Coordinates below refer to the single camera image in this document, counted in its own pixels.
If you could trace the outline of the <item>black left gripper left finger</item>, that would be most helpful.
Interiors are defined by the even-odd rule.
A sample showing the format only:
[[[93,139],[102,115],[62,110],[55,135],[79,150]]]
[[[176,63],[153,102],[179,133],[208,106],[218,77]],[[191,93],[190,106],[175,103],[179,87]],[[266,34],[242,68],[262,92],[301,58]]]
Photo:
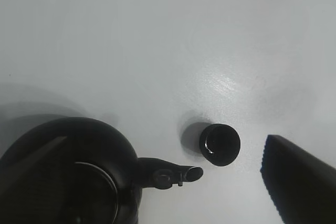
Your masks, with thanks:
[[[43,147],[33,151],[22,161],[18,161],[11,167],[8,167],[1,171],[1,179],[4,178],[5,182],[17,181],[28,173],[31,169],[36,167],[42,160],[49,155],[52,151],[55,151],[66,141],[67,137],[57,137]]]

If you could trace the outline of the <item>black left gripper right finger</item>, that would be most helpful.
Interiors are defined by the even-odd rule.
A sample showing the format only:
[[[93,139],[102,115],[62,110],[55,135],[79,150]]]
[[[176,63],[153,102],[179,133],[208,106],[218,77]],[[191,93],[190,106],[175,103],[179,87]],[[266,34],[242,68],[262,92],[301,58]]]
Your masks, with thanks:
[[[280,135],[268,135],[260,172],[284,223],[335,223],[335,168]]]

